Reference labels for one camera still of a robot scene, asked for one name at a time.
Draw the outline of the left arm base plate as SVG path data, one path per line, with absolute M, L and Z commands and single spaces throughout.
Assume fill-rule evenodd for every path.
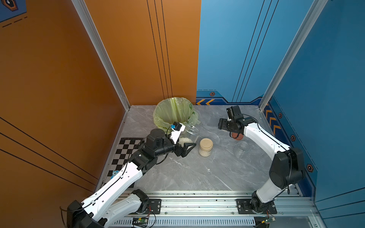
M 143 201 L 140 208 L 133 214 L 147 215 L 153 212 L 155 215 L 161 212 L 161 199 L 149 199 L 148 201 Z

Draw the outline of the red jar lid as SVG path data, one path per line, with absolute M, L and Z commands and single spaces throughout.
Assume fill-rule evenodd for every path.
M 235 139 L 237 141 L 240 141 L 240 140 L 242 140 L 244 138 L 244 135 L 239 134 L 239 133 L 230 133 L 230 137 L 232 139 Z

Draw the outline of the glass jar with rice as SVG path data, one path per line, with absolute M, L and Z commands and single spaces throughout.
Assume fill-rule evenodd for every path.
M 237 143 L 237 145 L 234 147 L 233 152 L 238 159 L 241 159 L 250 149 L 251 146 L 246 141 L 242 141 Z

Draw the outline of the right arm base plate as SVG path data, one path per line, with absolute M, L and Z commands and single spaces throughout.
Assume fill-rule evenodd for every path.
M 262 203 L 259 199 L 237 199 L 236 204 L 239 214 L 277 214 L 274 201 Z

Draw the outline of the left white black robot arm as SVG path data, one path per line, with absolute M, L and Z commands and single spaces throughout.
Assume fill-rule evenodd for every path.
M 82 202 L 77 200 L 61 210 L 66 228 L 108 228 L 117 220 L 131 214 L 147 211 L 149 197 L 140 189 L 124 200 L 117 201 L 127 188 L 158 164 L 162 155 L 174 153 L 186 157 L 196 147 L 195 142 L 179 143 L 184 127 L 168 131 L 154 129 L 141 141 L 125 166 L 109 182 Z

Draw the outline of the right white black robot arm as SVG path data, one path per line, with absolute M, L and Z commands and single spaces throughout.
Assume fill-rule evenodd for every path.
M 267 212 L 274 199 L 306 177 L 303 152 L 279 141 L 259 125 L 256 118 L 245 117 L 239 106 L 226 109 L 228 118 L 221 118 L 218 128 L 243 135 L 254 141 L 272 160 L 269 179 L 252 194 L 249 208 L 256 214 Z

